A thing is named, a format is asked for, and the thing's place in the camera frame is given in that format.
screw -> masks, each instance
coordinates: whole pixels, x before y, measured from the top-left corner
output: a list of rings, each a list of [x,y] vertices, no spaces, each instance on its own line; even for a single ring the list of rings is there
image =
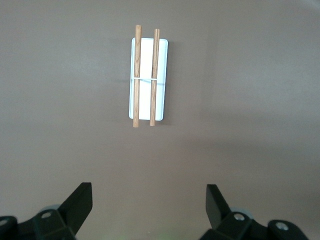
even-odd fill
[[[48,217],[50,217],[50,216],[51,216],[51,212],[48,211],[48,212],[42,214],[42,215],[41,215],[41,218],[42,218],[42,219],[46,219],[46,218],[48,218]]]
[[[242,215],[242,214],[240,214],[240,213],[236,213],[235,215],[233,215],[234,216],[234,218],[236,219],[236,220],[238,220],[238,221],[244,221],[245,220],[245,217]]]
[[[280,230],[284,230],[284,231],[288,231],[289,230],[289,227],[283,222],[278,221],[275,225]]]
[[[0,227],[6,225],[8,222],[8,219],[3,219],[0,221]]]

wooden stick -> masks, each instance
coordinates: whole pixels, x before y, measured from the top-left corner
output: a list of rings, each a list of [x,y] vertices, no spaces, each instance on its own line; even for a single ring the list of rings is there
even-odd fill
[[[140,58],[141,58],[141,25],[135,26],[135,45],[134,45],[134,77],[140,78]],[[133,127],[139,127],[139,90],[140,79],[134,80],[134,93],[133,93]]]
[[[159,59],[160,30],[154,30],[153,37],[153,55],[152,55],[152,79],[158,78],[158,59]],[[150,103],[150,126],[156,125],[156,99],[157,81],[151,80],[151,103]]]

white plate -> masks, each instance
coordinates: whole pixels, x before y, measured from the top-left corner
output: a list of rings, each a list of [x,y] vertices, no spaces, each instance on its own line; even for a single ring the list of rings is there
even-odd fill
[[[134,117],[134,71],[135,71],[135,38],[131,44],[131,79],[129,117]],[[141,39],[141,63],[140,63],[140,93],[139,93],[139,119],[150,120],[151,102],[151,73],[153,56],[153,38]],[[167,72],[168,41],[160,39],[159,58],[156,84],[155,120],[161,121],[164,118],[166,72]]]

